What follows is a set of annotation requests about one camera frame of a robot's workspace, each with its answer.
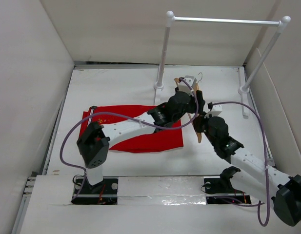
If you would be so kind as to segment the wooden clothes hanger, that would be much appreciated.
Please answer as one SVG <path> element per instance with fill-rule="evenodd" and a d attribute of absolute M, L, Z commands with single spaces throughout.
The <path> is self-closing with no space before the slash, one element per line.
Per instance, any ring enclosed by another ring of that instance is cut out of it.
<path fill-rule="evenodd" d="M 201 91 L 200 88 L 199 88 L 198 81 L 197 81 L 197 79 L 196 79 L 195 76 L 185 75 L 185 76 L 184 76 L 184 79 L 185 79 L 185 78 L 188 78 L 188 79 L 190 79 L 190 80 L 193 80 L 193 90 L 195 91 L 195 93 L 196 93 L 198 90 Z M 176 86 L 178 87 L 178 86 L 179 86 L 179 83 L 180 83 L 180 78 L 174 78 L 174 82 L 175 82 Z M 189 117 L 190 120 L 192 120 L 191 114 L 188 114 L 188 117 Z M 197 132 L 197 131 L 195 130 L 195 134 L 196 134 L 196 136 L 197 136 L 198 143 L 200 144 L 200 143 L 202 142 L 202 133 Z"/>

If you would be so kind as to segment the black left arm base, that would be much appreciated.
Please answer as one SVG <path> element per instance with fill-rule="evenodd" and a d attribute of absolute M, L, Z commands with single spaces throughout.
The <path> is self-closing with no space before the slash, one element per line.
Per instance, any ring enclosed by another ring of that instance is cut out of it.
<path fill-rule="evenodd" d="M 74 191 L 72 204 L 75 205 L 117 205 L 118 177 L 105 177 L 98 185 L 90 185 L 86 180 L 82 185 L 83 176 L 73 177 Z"/>

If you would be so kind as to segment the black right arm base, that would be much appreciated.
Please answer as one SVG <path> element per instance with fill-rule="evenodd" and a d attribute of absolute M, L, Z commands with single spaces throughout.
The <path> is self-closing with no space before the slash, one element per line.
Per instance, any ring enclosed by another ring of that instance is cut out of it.
<path fill-rule="evenodd" d="M 211 204 L 237 204 L 251 205 L 251 198 L 240 190 L 232 187 L 230 179 L 240 169 L 231 166 L 224 169 L 220 175 L 206 176 L 203 178 L 204 184 L 201 191 L 206 195 L 206 203 Z"/>

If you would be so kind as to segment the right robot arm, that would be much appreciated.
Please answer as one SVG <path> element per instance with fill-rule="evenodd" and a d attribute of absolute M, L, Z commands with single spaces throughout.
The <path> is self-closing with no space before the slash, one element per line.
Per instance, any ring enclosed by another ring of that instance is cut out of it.
<path fill-rule="evenodd" d="M 217 156 L 231 164 L 221 173 L 220 187 L 225 192 L 242 190 L 262 200 L 288 226 L 301 221 L 301 176 L 290 176 L 265 165 L 229 136 L 221 117 L 199 116 L 194 129 L 204 133 Z"/>

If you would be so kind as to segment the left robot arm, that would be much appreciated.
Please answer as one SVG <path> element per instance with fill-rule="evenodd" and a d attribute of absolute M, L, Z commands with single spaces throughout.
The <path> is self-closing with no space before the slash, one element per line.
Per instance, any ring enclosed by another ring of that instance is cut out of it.
<path fill-rule="evenodd" d="M 90 123 L 77 141 L 86 168 L 86 188 L 92 193 L 102 190 L 101 165 L 107 159 L 109 148 L 134 137 L 173 130 L 172 125 L 186 113 L 202 113 L 204 104 L 201 90 L 194 94 L 176 91 L 167 102 L 135 118 L 124 117 L 114 124 Z"/>

